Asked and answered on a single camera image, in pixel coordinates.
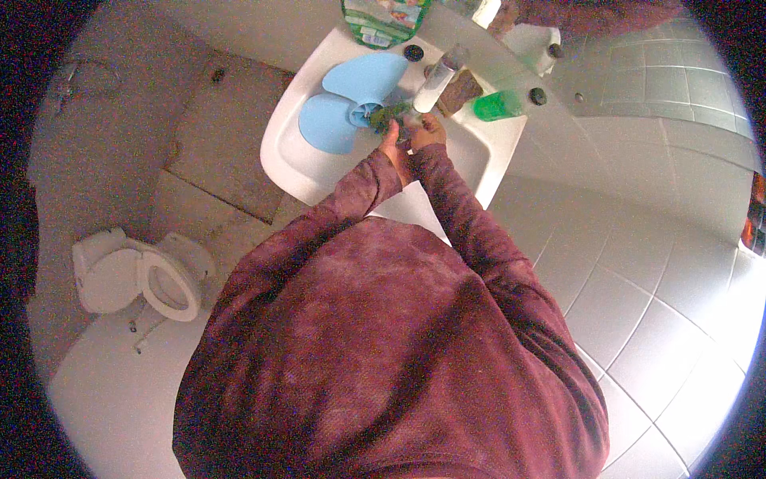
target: sink basin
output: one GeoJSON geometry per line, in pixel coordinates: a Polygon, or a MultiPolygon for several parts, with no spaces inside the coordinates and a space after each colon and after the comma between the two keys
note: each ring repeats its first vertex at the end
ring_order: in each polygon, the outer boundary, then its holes
{"type": "MultiPolygon", "coordinates": [[[[410,63],[398,86],[404,92],[414,94],[424,82],[424,68],[434,64],[443,52],[417,36],[389,51],[401,54],[409,44],[420,45],[424,59],[410,63]]],[[[327,72],[337,64],[370,53],[373,52],[367,47],[353,41],[345,24],[337,26],[298,71],[269,120],[260,146],[261,164],[281,189],[307,205],[315,205],[331,193],[338,180],[381,142],[381,137],[372,130],[360,129],[353,151],[348,155],[334,155],[308,144],[298,127],[303,104],[324,91],[322,79],[327,72]]],[[[473,56],[481,57],[477,52],[473,52],[473,56]]],[[[486,93],[496,91],[481,77],[476,79],[486,93]]],[[[447,152],[455,169],[484,208],[492,201],[508,168],[525,122],[526,117],[519,116],[486,123],[476,118],[469,107],[443,121],[447,130],[447,152]]],[[[421,225],[447,240],[419,182],[408,185],[402,193],[380,204],[372,215],[421,225]]]]}

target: green dish soap bottle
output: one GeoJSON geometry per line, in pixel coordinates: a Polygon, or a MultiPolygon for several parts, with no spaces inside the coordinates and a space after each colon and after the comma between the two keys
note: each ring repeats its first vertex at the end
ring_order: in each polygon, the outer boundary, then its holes
{"type": "Polygon", "coordinates": [[[386,50],[415,36],[431,0],[341,0],[357,43],[386,50]]]}
{"type": "Polygon", "coordinates": [[[524,106],[513,90],[504,90],[476,98],[473,112],[482,121],[495,121],[524,114],[524,106]]]}

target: toilet lid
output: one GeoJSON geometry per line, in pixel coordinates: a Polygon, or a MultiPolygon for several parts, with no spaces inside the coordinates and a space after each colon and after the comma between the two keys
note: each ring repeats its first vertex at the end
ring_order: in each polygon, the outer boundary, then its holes
{"type": "Polygon", "coordinates": [[[113,251],[101,258],[78,285],[80,299],[93,313],[115,313],[141,293],[138,266],[141,253],[132,249],[113,251]]]}

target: barcode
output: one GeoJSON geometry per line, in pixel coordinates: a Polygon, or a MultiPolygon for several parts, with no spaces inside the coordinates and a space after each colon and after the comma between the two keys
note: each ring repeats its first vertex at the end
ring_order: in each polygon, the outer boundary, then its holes
{"type": "Polygon", "coordinates": [[[369,43],[370,45],[376,45],[378,47],[387,47],[391,44],[391,41],[386,38],[373,37],[372,35],[362,35],[362,41],[369,43]]]}

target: black knob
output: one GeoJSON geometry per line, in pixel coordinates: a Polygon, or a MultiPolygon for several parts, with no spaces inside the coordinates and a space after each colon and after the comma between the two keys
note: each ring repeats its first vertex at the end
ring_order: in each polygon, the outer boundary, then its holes
{"type": "Polygon", "coordinates": [[[563,58],[564,50],[561,48],[560,44],[551,43],[548,46],[548,54],[551,55],[553,58],[563,58]]]}
{"type": "Polygon", "coordinates": [[[404,49],[404,58],[407,58],[413,63],[423,60],[423,55],[423,48],[420,48],[417,45],[407,45],[404,49]]]}
{"type": "Polygon", "coordinates": [[[548,102],[548,97],[545,95],[545,90],[536,87],[529,91],[529,101],[541,107],[548,102]]]}

